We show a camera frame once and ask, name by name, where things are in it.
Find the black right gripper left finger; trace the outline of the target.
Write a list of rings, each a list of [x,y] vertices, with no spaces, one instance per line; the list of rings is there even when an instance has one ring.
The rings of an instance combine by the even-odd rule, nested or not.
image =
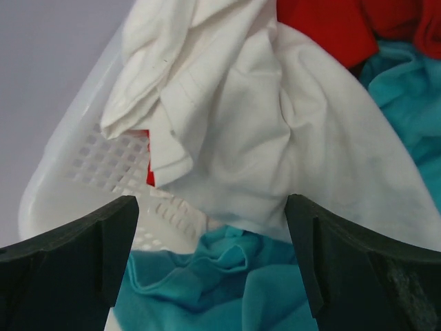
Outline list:
[[[2,330],[104,330],[139,217],[133,196],[1,249]]]

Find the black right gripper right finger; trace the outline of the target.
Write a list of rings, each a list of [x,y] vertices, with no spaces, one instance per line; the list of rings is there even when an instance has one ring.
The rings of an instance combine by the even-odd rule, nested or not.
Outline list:
[[[289,233],[319,330],[439,330],[440,253],[293,194]]]

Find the white t-shirt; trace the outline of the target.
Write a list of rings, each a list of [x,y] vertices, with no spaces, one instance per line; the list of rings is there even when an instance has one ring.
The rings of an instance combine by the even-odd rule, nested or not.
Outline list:
[[[301,194],[424,243],[438,220],[416,166],[365,89],[273,1],[136,1],[107,139],[146,132],[157,187],[219,221],[285,238]]]

